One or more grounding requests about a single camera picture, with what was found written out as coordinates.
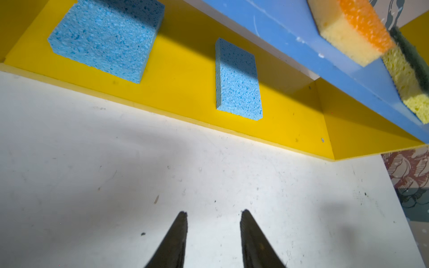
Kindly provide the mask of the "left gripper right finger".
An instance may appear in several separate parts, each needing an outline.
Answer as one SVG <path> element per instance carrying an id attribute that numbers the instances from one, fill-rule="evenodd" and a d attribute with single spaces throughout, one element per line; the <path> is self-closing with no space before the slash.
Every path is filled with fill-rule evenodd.
<path id="1" fill-rule="evenodd" d="M 245 268 L 286 268 L 247 209 L 241 215 L 240 232 Z"/>

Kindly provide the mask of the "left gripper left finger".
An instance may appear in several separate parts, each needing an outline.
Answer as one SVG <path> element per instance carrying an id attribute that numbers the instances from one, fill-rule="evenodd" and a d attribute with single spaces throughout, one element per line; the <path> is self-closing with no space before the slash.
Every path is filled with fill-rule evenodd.
<path id="1" fill-rule="evenodd" d="M 186 212 L 179 212 L 145 268 L 182 268 L 188 232 Z"/>

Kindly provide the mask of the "blue sponge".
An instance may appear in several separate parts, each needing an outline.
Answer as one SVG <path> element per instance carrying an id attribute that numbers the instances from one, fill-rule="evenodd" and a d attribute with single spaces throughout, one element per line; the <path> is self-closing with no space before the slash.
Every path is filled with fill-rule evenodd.
<path id="1" fill-rule="evenodd" d="M 48 42 L 57 55 L 139 84 L 164 13 L 159 1 L 78 1 Z"/>
<path id="2" fill-rule="evenodd" d="M 263 118 L 254 55 L 218 39 L 216 49 L 216 108 L 258 121 Z"/>

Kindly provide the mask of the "orange sponge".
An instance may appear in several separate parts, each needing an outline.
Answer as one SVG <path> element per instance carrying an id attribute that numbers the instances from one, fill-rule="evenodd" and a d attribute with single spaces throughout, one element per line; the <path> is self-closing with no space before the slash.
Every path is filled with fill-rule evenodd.
<path id="1" fill-rule="evenodd" d="M 396 47 L 369 1 L 308 0 L 319 35 L 366 67 Z"/>

